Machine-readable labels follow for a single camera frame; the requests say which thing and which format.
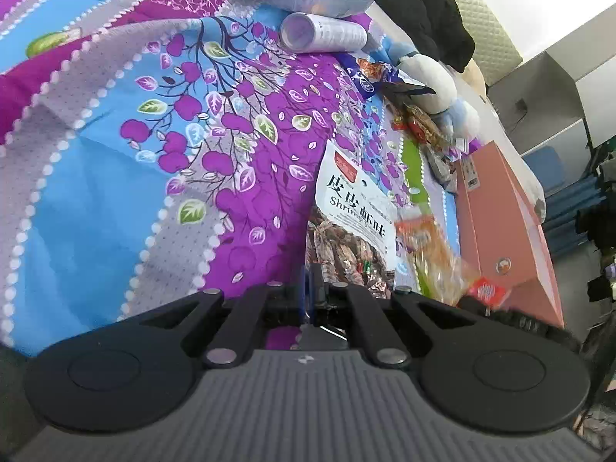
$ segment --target snack package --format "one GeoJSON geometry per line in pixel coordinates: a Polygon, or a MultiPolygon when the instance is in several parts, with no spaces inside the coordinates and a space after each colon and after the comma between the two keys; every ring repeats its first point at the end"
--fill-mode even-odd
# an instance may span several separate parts
{"type": "Polygon", "coordinates": [[[439,153],[447,152],[451,144],[432,118],[414,104],[405,103],[404,108],[407,112],[407,125],[418,143],[430,144],[439,153]]]}
{"type": "Polygon", "coordinates": [[[487,305],[491,309],[498,309],[509,297],[511,290],[492,283],[485,277],[481,277],[470,286],[466,295],[475,297],[479,302],[487,305]]]}
{"type": "Polygon", "coordinates": [[[415,287],[408,259],[396,252],[395,216],[395,205],[372,179],[328,141],[307,228],[306,262],[321,263],[325,281],[362,285],[378,298],[389,298],[398,276],[399,284],[415,287]]]}
{"type": "Polygon", "coordinates": [[[430,87],[414,80],[405,72],[388,63],[374,62],[370,56],[359,57],[359,54],[334,54],[340,65],[349,73],[357,90],[364,99],[369,99],[377,91],[383,90],[385,95],[403,94],[434,94],[430,87]]]}
{"type": "Polygon", "coordinates": [[[406,212],[400,211],[395,226],[415,264],[423,295],[449,305],[458,304],[479,274],[454,254],[434,216],[418,216],[415,211],[409,216],[406,212]]]}
{"type": "Polygon", "coordinates": [[[421,144],[421,150],[426,156],[427,162],[430,165],[430,170],[432,170],[432,174],[439,184],[443,186],[443,189],[445,189],[445,191],[449,191],[450,193],[457,193],[458,174],[456,173],[456,169],[450,162],[449,158],[447,156],[436,154],[436,152],[434,152],[432,147],[428,144],[421,144]]]}

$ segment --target white plush toy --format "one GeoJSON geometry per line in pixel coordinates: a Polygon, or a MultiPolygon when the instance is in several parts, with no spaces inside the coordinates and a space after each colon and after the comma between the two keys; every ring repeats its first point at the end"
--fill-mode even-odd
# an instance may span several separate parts
{"type": "Polygon", "coordinates": [[[415,102],[426,111],[444,135],[473,140],[479,132],[479,115],[474,107],[458,98],[454,79],[437,61],[417,52],[411,44],[394,43],[387,51],[392,64],[411,78],[419,80],[436,94],[414,95],[415,102]]]}

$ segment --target purple leaf pattern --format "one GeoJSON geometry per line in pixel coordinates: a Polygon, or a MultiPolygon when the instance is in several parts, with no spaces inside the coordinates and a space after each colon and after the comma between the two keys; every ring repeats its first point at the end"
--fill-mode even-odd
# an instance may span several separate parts
{"type": "Polygon", "coordinates": [[[238,176],[238,191],[241,193],[245,193],[246,191],[250,191],[254,183],[256,182],[256,177],[254,175],[254,169],[252,167],[246,167],[239,173],[238,176]]]}
{"type": "Polygon", "coordinates": [[[214,83],[217,78],[218,75],[216,74],[216,70],[213,67],[203,71],[203,79],[207,84],[214,83]]]}
{"type": "Polygon", "coordinates": [[[294,90],[289,90],[289,95],[296,102],[306,102],[306,99],[294,90]]]}
{"type": "Polygon", "coordinates": [[[152,98],[140,99],[122,137],[153,153],[168,195],[190,196],[177,210],[180,224],[222,220],[208,285],[235,296],[288,279],[288,267],[302,260],[309,194],[328,139],[372,165],[370,175],[389,184],[394,199],[402,196],[403,177],[392,176],[403,175],[398,162],[377,161],[387,146],[376,101],[362,101],[332,55],[291,54],[276,29],[216,15],[160,47],[161,69],[139,69],[134,85],[143,95],[142,86],[156,82],[152,98]]]}
{"type": "Polygon", "coordinates": [[[266,240],[266,230],[263,227],[253,227],[248,235],[248,243],[255,246],[266,240]]]}
{"type": "Polygon", "coordinates": [[[182,194],[186,189],[186,181],[181,177],[171,177],[167,181],[165,191],[167,194],[182,194]]]}
{"type": "Polygon", "coordinates": [[[159,42],[150,42],[150,43],[148,43],[146,45],[146,48],[152,54],[159,54],[160,53],[160,43],[159,42]]]}
{"type": "Polygon", "coordinates": [[[316,120],[316,122],[321,125],[324,128],[327,128],[327,122],[325,121],[325,118],[323,118],[323,115],[318,112],[318,110],[313,110],[312,111],[312,117],[316,120]]]}
{"type": "Polygon", "coordinates": [[[289,173],[297,180],[306,180],[309,182],[313,180],[312,174],[299,165],[289,165],[289,173]]]}
{"type": "Polygon", "coordinates": [[[221,109],[223,109],[223,96],[219,94],[217,91],[210,92],[206,98],[205,102],[209,107],[209,111],[216,116],[221,109]]]}
{"type": "Polygon", "coordinates": [[[169,54],[161,54],[160,55],[160,69],[167,69],[171,67],[173,61],[171,60],[171,56],[169,54]]]}
{"type": "Polygon", "coordinates": [[[142,89],[149,92],[156,90],[156,88],[158,87],[158,82],[152,76],[140,76],[135,80],[135,83],[139,85],[142,89]]]}

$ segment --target blue object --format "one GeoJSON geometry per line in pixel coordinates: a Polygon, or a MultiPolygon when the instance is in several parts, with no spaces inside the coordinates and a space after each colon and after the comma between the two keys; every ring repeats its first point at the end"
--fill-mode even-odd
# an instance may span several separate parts
{"type": "Polygon", "coordinates": [[[389,50],[387,51],[387,55],[389,55],[389,59],[394,66],[397,66],[400,63],[400,60],[406,56],[413,56],[417,54],[417,49],[413,44],[403,44],[400,42],[393,43],[389,50]]]}
{"type": "Polygon", "coordinates": [[[565,184],[565,168],[552,146],[543,146],[522,159],[537,176],[544,192],[549,193],[565,184]]]}

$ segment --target white cabinet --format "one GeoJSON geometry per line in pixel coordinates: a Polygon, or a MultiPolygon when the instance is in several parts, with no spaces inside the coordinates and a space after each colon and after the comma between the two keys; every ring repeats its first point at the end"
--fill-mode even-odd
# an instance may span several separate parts
{"type": "Polygon", "coordinates": [[[588,131],[597,147],[616,135],[616,56],[576,82],[588,131]]]}

